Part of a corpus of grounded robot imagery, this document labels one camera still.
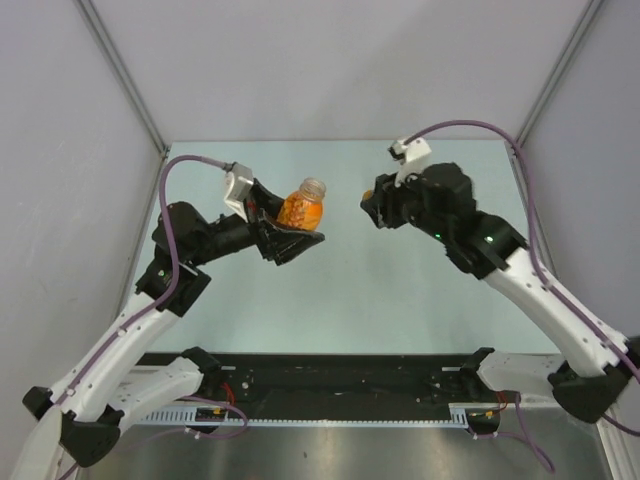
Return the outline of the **orange juice bottle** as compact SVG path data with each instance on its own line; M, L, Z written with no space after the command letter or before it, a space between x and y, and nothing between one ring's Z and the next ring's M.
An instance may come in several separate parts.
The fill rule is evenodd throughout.
M315 231L323 216L326 185L319 179L305 178L280 208L277 222L297 229Z

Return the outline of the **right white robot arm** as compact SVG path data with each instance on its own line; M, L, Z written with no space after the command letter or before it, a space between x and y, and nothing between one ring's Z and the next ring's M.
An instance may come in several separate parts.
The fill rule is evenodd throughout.
M379 228L409 224L439 241L461 272L504 295L558 348L556 355L478 350L461 376L469 399L518 392L552 398L586 423L605 417L639 364L638 338L626 338L595 316L589 319L597 332L582 322L576 299L546 270L534 269L524 237L478 209L473 182L458 165L431 165L403 181L382 174L360 206Z

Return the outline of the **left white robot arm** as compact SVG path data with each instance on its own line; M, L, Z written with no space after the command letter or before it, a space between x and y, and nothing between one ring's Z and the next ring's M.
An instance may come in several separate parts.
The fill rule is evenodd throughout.
M207 221L194 206L161 204L152 233L154 256L123 311L88 354L51 387L32 387L22 403L37 424L12 473L15 479L55 479L68 454L76 466L101 461L135 423L183 397L207 400L221 387L220 363L192 347L145 380L124 377L207 288L201 266L256 247L283 265L323 242L322 233L277 222L284 199L253 180L241 188L234 214Z

